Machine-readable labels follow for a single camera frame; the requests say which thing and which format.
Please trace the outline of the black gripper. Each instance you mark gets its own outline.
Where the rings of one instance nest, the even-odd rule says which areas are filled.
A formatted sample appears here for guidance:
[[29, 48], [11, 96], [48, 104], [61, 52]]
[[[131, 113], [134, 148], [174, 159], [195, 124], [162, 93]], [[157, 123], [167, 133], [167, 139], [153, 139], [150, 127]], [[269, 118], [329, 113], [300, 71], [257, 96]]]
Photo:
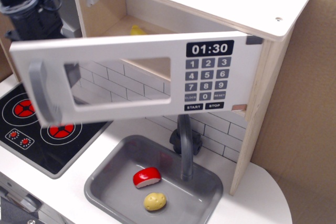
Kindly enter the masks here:
[[11, 15], [10, 19], [15, 29], [7, 31], [5, 37], [11, 41], [65, 38], [61, 33], [63, 23], [58, 13], [32, 12]]

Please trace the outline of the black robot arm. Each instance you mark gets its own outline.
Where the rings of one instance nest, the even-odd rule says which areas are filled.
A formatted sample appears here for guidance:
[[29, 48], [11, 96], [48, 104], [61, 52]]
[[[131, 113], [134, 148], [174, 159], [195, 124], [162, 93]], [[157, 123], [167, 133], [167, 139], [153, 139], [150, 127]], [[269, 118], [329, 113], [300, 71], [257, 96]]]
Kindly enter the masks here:
[[58, 13], [61, 6], [62, 0], [1, 0], [1, 13], [14, 26], [5, 37], [11, 41], [65, 38]]

